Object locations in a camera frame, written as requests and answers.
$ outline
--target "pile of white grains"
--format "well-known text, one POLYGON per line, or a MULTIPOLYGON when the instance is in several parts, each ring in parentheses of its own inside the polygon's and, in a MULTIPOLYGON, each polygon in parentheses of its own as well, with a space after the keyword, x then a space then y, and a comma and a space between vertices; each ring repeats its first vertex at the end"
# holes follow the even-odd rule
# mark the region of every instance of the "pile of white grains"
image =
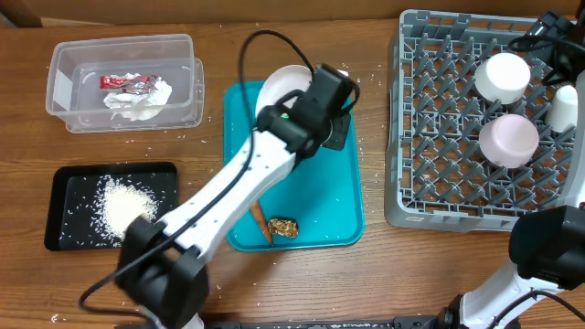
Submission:
POLYGON ((98 182, 91 226, 102 238, 112 242, 115 238, 123 239, 130 223, 141 214, 153 220, 162 202, 154 199, 154 192, 149 187, 136 189, 130 178, 130 175, 115 179, 104 175, 98 182))

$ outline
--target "dish rack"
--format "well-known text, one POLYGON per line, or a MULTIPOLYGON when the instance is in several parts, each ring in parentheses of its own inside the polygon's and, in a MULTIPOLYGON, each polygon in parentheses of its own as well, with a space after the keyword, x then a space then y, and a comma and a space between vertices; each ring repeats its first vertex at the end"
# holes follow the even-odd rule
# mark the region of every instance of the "dish rack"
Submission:
POLYGON ((467 232, 512 229, 519 216, 553 207, 569 173, 574 129, 544 123, 559 86, 526 54, 531 81, 520 101, 484 101, 473 74, 536 19, 407 10, 388 48, 390 133, 385 216, 398 227, 467 232), (517 169, 485 160, 481 128, 507 113, 527 117, 540 142, 517 169))

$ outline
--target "white label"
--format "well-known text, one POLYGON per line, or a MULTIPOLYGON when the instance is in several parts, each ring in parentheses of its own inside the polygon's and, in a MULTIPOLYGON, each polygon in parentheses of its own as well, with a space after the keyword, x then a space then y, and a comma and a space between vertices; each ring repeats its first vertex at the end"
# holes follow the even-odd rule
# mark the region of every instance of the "white label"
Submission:
POLYGON ((63 109, 69 111, 71 108, 71 92, 73 91, 73 82, 67 78, 63 72, 57 70, 55 76, 55 89, 53 90, 53 101, 59 104, 63 109))
POLYGON ((417 217, 407 217, 406 220, 410 221, 423 221, 424 218, 417 218, 417 217))

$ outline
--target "blue tray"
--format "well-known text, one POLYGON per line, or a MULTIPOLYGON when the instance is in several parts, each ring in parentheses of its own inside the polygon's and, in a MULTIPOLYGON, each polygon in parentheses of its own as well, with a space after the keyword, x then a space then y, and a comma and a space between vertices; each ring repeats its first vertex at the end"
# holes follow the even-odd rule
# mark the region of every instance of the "blue tray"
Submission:
MULTIPOLYGON (((263 81, 247 82, 252 110, 263 81)), ((245 142, 250 128, 241 101, 239 85, 231 86, 224 98, 224 162, 245 142)), ((299 164, 283 181, 268 190, 260 203, 267 219, 295 218, 300 234, 296 239, 274 236, 271 246, 248 211, 228 234, 228 242, 239 251, 269 251, 346 246, 364 233, 356 131, 352 121, 343 151, 322 148, 299 164)))

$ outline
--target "clear plastic bin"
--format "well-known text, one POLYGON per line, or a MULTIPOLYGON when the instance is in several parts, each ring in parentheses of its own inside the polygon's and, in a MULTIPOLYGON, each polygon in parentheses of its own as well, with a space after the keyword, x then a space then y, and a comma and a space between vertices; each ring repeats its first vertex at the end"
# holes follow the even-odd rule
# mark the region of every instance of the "clear plastic bin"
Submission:
POLYGON ((203 118, 203 64, 189 35, 116 37, 60 43, 48 72, 47 112, 72 133, 101 133, 198 126, 203 118), (100 76, 140 73, 165 80, 173 92, 166 105, 109 109, 100 76), (119 111, 161 110, 149 120, 119 111))

